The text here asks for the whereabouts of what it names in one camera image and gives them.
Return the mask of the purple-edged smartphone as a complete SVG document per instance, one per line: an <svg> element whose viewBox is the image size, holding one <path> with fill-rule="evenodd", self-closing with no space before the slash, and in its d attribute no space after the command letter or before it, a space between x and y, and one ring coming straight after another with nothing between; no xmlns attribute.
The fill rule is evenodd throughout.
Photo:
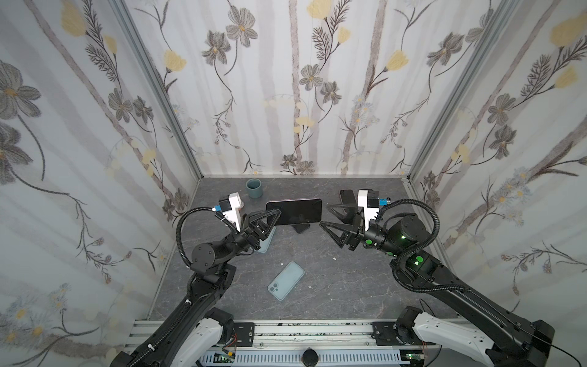
<svg viewBox="0 0 587 367"><path fill-rule="evenodd" d="M345 190L339 191L339 198L340 198L341 204L343 204L343 205L354 206L354 207L357 206L356 195L353 190L345 189Z"/></svg>

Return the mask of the black smartphone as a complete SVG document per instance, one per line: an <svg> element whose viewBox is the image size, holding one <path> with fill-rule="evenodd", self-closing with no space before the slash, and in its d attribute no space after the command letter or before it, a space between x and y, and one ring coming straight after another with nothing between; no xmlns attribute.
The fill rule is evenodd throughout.
<svg viewBox="0 0 587 367"><path fill-rule="evenodd" d="M298 225L319 223L322 220L323 201L321 199L275 200L267 202L266 211L279 210L276 225Z"/></svg>

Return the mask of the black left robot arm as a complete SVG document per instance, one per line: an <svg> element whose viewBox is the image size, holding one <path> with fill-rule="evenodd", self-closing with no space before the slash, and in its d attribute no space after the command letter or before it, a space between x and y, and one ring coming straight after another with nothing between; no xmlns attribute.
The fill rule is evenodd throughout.
<svg viewBox="0 0 587 367"><path fill-rule="evenodd" d="M229 234L221 240L200 244L187 255L181 237L183 225L189 216L200 211L198 207L189 209L177 223L177 249L192 272L183 300L132 353L120 352L111 362L113 366L199 366L210 348L236 341L233 316L215 306L235 277L236 268L230 261L259 250L261 241L276 226L281 211L271 209L246 215L238 230L220 211L206 207L204 212L225 224Z"/></svg>

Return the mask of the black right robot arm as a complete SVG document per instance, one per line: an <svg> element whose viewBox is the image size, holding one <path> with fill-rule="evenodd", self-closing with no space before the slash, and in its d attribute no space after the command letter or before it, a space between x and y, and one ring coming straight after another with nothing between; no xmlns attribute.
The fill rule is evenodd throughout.
<svg viewBox="0 0 587 367"><path fill-rule="evenodd" d="M327 207L337 222L320 227L340 248L376 249L391 257L394 280L404 289L442 301L471 327L442 321L417 307L396 319L402 343L433 343L486 366L545 366L555 349L555 330L543 320L529 321L470 287L426 248L440 232L440 218L420 200L402 199L375 210L348 204Z"/></svg>

